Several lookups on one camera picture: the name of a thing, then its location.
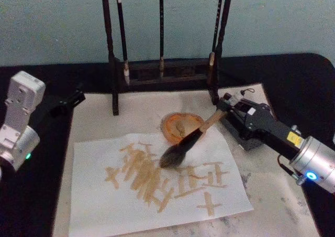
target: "orange dish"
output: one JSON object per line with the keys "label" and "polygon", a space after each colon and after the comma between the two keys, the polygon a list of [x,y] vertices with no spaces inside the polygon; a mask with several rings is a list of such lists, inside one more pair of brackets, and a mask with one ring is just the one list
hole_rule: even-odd
{"label": "orange dish", "polygon": [[172,113],[162,119],[161,130],[169,142],[177,144],[203,122],[200,116],[192,113]]}

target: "green led light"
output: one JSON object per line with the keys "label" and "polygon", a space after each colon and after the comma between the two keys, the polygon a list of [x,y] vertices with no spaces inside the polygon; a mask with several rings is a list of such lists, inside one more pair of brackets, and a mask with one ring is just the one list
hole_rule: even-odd
{"label": "green led light", "polygon": [[29,159],[31,157],[31,153],[28,153],[26,156],[26,159]]}

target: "light blue wall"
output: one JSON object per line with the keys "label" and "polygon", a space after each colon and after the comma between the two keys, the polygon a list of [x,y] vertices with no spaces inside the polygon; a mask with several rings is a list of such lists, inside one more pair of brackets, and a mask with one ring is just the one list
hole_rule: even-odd
{"label": "light blue wall", "polygon": [[[159,0],[122,0],[130,61],[159,58]],[[115,54],[121,42],[110,0]],[[165,57],[206,58],[217,0],[165,0]],[[314,52],[335,64],[335,0],[232,0],[223,56]],[[102,0],[0,0],[0,65],[106,62]]]}

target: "yellow label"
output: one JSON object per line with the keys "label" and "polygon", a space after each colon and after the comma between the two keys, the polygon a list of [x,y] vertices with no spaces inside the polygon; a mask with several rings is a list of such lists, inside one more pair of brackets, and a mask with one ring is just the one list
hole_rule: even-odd
{"label": "yellow label", "polygon": [[294,132],[289,132],[288,136],[287,136],[287,140],[289,142],[294,143],[295,146],[298,146],[302,143],[303,139],[302,137],[298,136],[297,134],[295,134]]}

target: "wooden brush handle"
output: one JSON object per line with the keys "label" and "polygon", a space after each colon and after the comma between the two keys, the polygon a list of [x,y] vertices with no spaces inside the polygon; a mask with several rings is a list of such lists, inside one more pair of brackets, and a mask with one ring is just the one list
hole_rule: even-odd
{"label": "wooden brush handle", "polygon": [[220,118],[227,115],[226,111],[218,109],[209,119],[207,119],[200,127],[199,130],[206,132],[209,127],[215,124]]}

